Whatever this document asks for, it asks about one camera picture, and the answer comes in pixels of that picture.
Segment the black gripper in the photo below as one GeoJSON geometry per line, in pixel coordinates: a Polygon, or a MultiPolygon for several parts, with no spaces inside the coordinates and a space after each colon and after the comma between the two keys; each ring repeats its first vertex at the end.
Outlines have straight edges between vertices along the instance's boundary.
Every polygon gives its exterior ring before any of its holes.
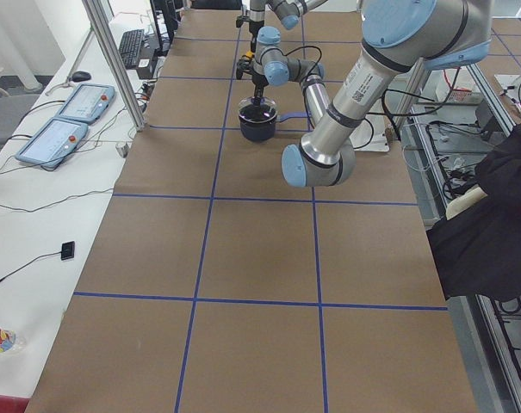
{"type": "Polygon", "coordinates": [[[269,85],[269,82],[264,74],[253,71],[251,73],[251,61],[240,59],[236,65],[236,79],[242,80],[243,76],[251,74],[251,80],[255,84],[253,103],[260,103],[264,101],[264,88],[269,85]]]}
{"type": "Polygon", "coordinates": [[[244,23],[248,24],[251,34],[250,49],[255,50],[257,48],[257,35],[264,26],[264,15],[239,15],[236,18],[236,28],[241,28],[244,23]]]}

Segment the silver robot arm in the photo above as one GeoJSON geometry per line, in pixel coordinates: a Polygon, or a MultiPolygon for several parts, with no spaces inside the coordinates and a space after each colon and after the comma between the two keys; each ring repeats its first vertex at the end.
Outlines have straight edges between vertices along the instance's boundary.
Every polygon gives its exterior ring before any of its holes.
{"type": "Polygon", "coordinates": [[[265,10],[271,9],[282,26],[290,30],[302,16],[322,4],[322,1],[251,1],[249,9],[236,18],[236,27],[246,23],[251,34],[251,50],[239,59],[236,78],[240,80],[248,74],[255,85],[264,87],[300,83],[312,72],[323,76],[317,62],[292,58],[283,52],[280,31],[265,24],[265,10]]]}
{"type": "Polygon", "coordinates": [[[370,1],[362,9],[359,58],[329,98],[319,65],[285,56],[279,31],[264,23],[271,9],[292,29],[319,5],[251,1],[246,15],[254,45],[252,75],[272,86],[299,83],[313,121],[313,130],[282,154],[284,179],[298,188],[333,186],[350,176],[356,165],[350,136],[396,76],[418,61],[429,71],[477,63],[491,42],[491,1],[370,1]]]}

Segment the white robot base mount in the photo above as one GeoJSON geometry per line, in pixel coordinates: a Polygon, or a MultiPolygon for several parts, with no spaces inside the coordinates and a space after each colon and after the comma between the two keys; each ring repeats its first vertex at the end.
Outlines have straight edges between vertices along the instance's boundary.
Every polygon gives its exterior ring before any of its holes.
{"type": "Polygon", "coordinates": [[[369,128],[358,128],[350,136],[356,151],[389,152],[390,147],[383,133],[373,134],[369,128]]]}

